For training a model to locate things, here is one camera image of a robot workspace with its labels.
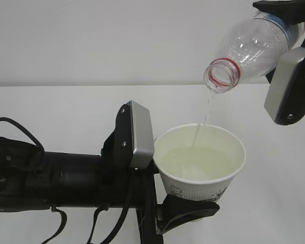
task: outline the white paper cup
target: white paper cup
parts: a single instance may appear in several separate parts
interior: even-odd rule
[[[165,156],[171,151],[182,151],[181,148],[192,146],[198,147],[199,150],[204,150],[205,153],[209,150],[215,150],[229,160],[226,160],[226,164],[223,164],[223,162],[220,164],[219,159],[212,162],[212,160],[204,157],[203,160],[206,163],[198,166],[201,166],[201,172],[204,172],[203,170],[207,168],[208,177],[203,178],[204,175],[200,175],[198,180],[186,178],[183,175],[185,175],[186,170],[187,172],[191,170],[190,167],[193,164],[185,161],[184,165],[180,166],[181,173],[178,173],[176,172],[179,167],[177,162],[172,160],[168,162],[165,160]],[[191,124],[173,128],[160,136],[155,141],[154,161],[167,194],[194,201],[216,202],[225,192],[233,178],[243,168],[246,161],[246,151],[242,142],[233,133],[223,128],[212,125]],[[216,176],[217,172],[217,175],[221,175],[221,177],[213,177],[213,171],[215,172],[214,176]]]

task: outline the plastic bottle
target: plastic bottle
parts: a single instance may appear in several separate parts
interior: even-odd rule
[[[239,82],[266,75],[304,32],[305,23],[287,25],[276,16],[257,12],[223,39],[217,58],[204,73],[206,85],[224,93]]]

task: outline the table surface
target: table surface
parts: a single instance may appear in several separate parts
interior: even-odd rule
[[[242,140],[247,164],[220,199],[214,217],[166,233],[165,244],[305,243],[305,118],[288,127],[275,125],[263,108],[267,89],[241,85],[216,96],[210,122]],[[0,87],[0,116],[23,124],[47,151],[99,154],[123,103],[135,100],[147,107],[158,137],[171,127],[202,122],[208,96],[202,85]],[[26,140],[4,123],[0,135]],[[165,191],[158,176],[156,185],[161,202]],[[66,229],[51,243],[85,243],[94,209],[64,210]],[[106,237],[119,214],[120,209],[101,213],[93,243]],[[41,243],[59,221],[50,211],[0,213],[0,243]],[[113,243],[139,243],[133,209]]]

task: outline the bottle mouth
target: bottle mouth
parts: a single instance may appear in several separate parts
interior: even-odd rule
[[[234,88],[240,79],[240,68],[230,58],[214,60],[204,72],[204,82],[216,93],[224,93]]]

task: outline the white wall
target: white wall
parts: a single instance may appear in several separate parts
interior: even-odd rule
[[[253,0],[0,0],[0,85],[201,84]]]

